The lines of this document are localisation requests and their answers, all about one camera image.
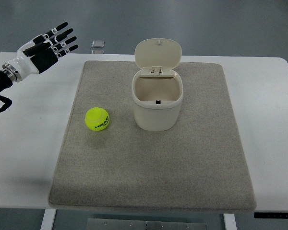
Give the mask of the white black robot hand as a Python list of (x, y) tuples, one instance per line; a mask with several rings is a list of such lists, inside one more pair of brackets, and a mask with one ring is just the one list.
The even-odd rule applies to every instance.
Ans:
[(73, 43), (77, 37), (68, 37), (73, 29), (62, 31), (67, 26), (68, 23), (64, 22), (36, 36), (17, 50), (16, 57), (8, 61), (17, 82), (31, 74), (45, 72), (60, 58), (78, 48), (78, 45)]

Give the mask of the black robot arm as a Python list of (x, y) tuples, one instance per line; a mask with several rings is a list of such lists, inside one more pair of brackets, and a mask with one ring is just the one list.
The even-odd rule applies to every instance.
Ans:
[[(20, 72), (11, 64), (5, 63), (0, 70), (0, 92), (12, 86), (14, 82), (22, 80)], [(12, 105), (12, 100), (0, 95), (0, 113), (6, 111)]]

